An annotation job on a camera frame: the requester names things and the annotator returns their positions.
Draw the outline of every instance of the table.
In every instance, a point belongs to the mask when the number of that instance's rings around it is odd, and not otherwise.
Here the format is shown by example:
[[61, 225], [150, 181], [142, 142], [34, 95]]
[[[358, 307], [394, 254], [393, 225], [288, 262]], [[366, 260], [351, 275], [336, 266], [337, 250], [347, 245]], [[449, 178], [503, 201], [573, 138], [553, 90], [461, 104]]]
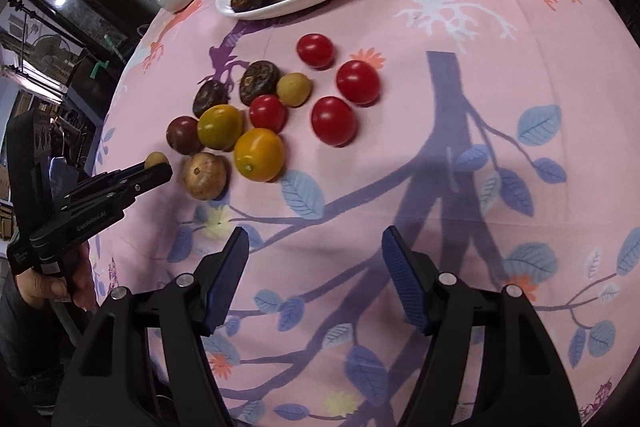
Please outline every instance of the table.
[[[344, 148], [309, 125], [314, 101], [337, 93], [335, 68], [296, 57], [310, 32], [333, 40], [338, 64], [367, 60], [382, 79]], [[282, 132], [286, 174], [257, 184], [235, 172], [222, 201], [198, 203], [176, 180], [138, 198], [92, 241], [100, 297], [118, 284], [162, 287], [242, 226], [249, 263], [224, 327], [204, 339], [231, 414], [392, 426], [428, 349], [380, 256], [396, 225], [469, 285], [520, 285], [590, 417], [640, 338], [629, 320], [640, 298], [640, 52], [608, 1], [332, 0], [243, 22], [196, 0], [161, 12], [127, 65], [97, 172], [153, 150], [178, 168], [164, 133], [190, 114], [199, 81], [237, 82], [263, 58], [314, 82]], [[231, 103], [243, 107], [237, 89]], [[162, 373], [161, 339], [150, 343]], [[470, 414], [481, 349], [478, 330], [457, 419]]]

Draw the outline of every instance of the blue gripper pad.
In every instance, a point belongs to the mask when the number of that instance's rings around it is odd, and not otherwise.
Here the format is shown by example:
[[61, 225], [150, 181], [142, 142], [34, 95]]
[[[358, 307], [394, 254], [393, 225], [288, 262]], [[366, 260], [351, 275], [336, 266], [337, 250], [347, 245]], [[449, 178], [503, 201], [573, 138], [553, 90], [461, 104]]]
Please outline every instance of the blue gripper pad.
[[221, 252], [213, 254], [218, 274], [207, 292], [206, 324], [211, 333], [224, 324], [244, 266], [249, 259], [249, 236], [244, 229], [236, 229]]
[[382, 233], [382, 258], [402, 302], [404, 314], [410, 324], [424, 331], [429, 317], [425, 309], [425, 290], [407, 259], [413, 254], [395, 227], [388, 227]]

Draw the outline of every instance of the black sleeve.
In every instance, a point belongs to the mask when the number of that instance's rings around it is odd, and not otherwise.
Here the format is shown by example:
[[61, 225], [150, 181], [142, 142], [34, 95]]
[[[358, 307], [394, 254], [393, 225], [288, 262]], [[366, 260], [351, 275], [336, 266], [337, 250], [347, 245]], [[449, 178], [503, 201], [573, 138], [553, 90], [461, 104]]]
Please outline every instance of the black sleeve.
[[39, 310], [29, 306], [9, 272], [0, 299], [0, 353], [9, 373], [25, 378], [59, 363], [62, 334], [49, 302]]

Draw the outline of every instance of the white leaf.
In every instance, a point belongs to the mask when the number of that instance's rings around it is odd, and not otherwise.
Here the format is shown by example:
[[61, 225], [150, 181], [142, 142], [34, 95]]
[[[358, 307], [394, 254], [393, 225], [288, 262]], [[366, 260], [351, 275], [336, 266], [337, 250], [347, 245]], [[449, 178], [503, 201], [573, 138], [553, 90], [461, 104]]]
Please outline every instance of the white leaf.
[[353, 325], [338, 324], [326, 332], [322, 339], [322, 349], [330, 346], [338, 346], [353, 340]]
[[494, 203], [500, 199], [500, 188], [502, 187], [502, 179], [497, 171], [493, 171], [487, 179], [482, 182], [478, 200], [480, 201], [480, 212], [484, 216]]
[[616, 283], [612, 282], [611, 284], [607, 284], [602, 292], [600, 292], [600, 301], [609, 302], [615, 299], [620, 293], [620, 286]]
[[600, 257], [602, 254], [602, 248], [595, 247], [590, 254], [587, 256], [587, 260], [585, 261], [585, 268], [587, 271], [587, 279], [593, 279], [594, 275], [598, 272], [598, 268], [600, 268]]

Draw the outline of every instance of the yellow tomato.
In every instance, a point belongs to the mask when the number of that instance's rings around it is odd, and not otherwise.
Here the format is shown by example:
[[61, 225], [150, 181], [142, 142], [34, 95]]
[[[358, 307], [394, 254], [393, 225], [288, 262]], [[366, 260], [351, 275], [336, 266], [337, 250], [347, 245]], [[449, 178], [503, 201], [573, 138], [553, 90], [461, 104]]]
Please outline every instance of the yellow tomato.
[[236, 142], [234, 162], [245, 178], [254, 182], [273, 180], [284, 167], [284, 144], [270, 129], [255, 128]]
[[211, 149], [231, 149], [242, 134], [242, 113], [222, 103], [207, 109], [198, 120], [198, 139]]

